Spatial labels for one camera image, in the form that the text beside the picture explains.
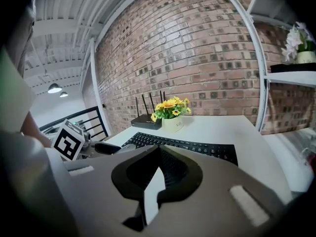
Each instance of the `white wall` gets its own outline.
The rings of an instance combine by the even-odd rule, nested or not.
[[[79,85],[66,87],[64,91],[68,93],[68,97],[59,97],[60,92],[37,96],[31,107],[31,114],[38,127],[86,109]],[[89,117],[85,114],[75,119],[87,120]]]

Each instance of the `lamp shade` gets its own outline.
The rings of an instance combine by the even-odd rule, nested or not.
[[[60,93],[60,96],[59,97],[67,97],[68,96],[68,93],[63,91]]]
[[[59,92],[61,91],[61,87],[56,84],[56,83],[53,83],[49,88],[48,88],[48,93],[56,93],[56,92]]]

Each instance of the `flower pot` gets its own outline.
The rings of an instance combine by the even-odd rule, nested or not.
[[[296,59],[297,64],[311,63],[311,62],[316,62],[316,55],[314,52],[304,51],[297,54],[297,59]]]
[[[176,132],[183,127],[182,116],[172,119],[162,119],[162,127],[166,132]]]

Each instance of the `black router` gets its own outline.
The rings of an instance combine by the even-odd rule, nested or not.
[[[149,93],[149,97],[150,97],[150,100],[151,100],[151,102],[152,102],[153,112],[155,112],[155,107],[154,107],[154,103],[153,103],[153,99],[152,99],[151,93]],[[135,97],[138,117],[135,118],[135,119],[133,119],[133,120],[131,121],[131,124],[132,124],[132,126],[134,126],[134,127],[145,128],[145,129],[151,129],[151,130],[158,130],[159,128],[161,128],[161,119],[157,119],[156,122],[153,122],[153,121],[152,121],[152,119],[151,119],[151,114],[149,114],[149,113],[148,113],[148,110],[147,110],[147,106],[146,106],[146,103],[145,103],[144,95],[142,95],[142,98],[143,98],[143,102],[144,102],[144,105],[145,105],[147,114],[142,114],[141,116],[139,116],[137,97]]]

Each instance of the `black metal railing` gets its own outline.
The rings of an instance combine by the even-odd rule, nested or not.
[[[91,112],[93,112],[93,111],[96,111],[96,112],[97,112],[97,116],[96,116],[96,117],[91,118],[91,119],[88,119],[88,120],[85,120],[85,121],[82,121],[82,122],[78,123],[78,125],[82,125],[82,124],[87,123],[87,122],[89,122],[89,121],[91,121],[91,120],[94,120],[94,119],[99,119],[99,121],[100,121],[99,124],[97,124],[97,125],[95,125],[95,126],[92,126],[92,127],[88,128],[88,129],[86,129],[84,132],[87,132],[87,131],[89,131],[89,130],[91,130],[91,129],[94,129],[94,128],[98,127],[98,126],[102,126],[102,131],[100,131],[100,132],[98,132],[98,133],[96,133],[96,134],[93,134],[93,135],[91,136],[91,138],[93,138],[94,136],[97,136],[97,135],[99,135],[99,134],[101,134],[101,133],[104,132],[105,137],[104,137],[102,140],[100,140],[100,141],[103,141],[103,140],[104,140],[106,137],[108,137],[109,135],[108,135],[108,133],[107,133],[107,131],[106,131],[106,129],[105,129],[105,126],[104,126],[103,121],[102,121],[102,119],[101,119],[101,115],[100,115],[100,112],[99,112],[99,108],[98,108],[97,106],[92,107],[92,108],[89,108],[89,109],[86,109],[86,110],[83,110],[83,111],[80,111],[80,112],[77,112],[77,113],[74,113],[74,114],[71,114],[71,115],[69,115],[69,116],[67,116],[67,117],[64,117],[64,118],[61,118],[61,119],[59,119],[59,120],[53,121],[53,122],[51,122],[51,123],[49,123],[49,124],[46,124],[46,125],[41,126],[39,129],[40,129],[41,132],[43,132],[44,130],[48,130],[48,129],[52,128],[53,126],[56,126],[56,125],[58,125],[58,124],[64,122],[65,119],[73,119],[73,118],[79,117],[79,116],[81,116],[81,115],[83,115],[83,114],[91,113]]]

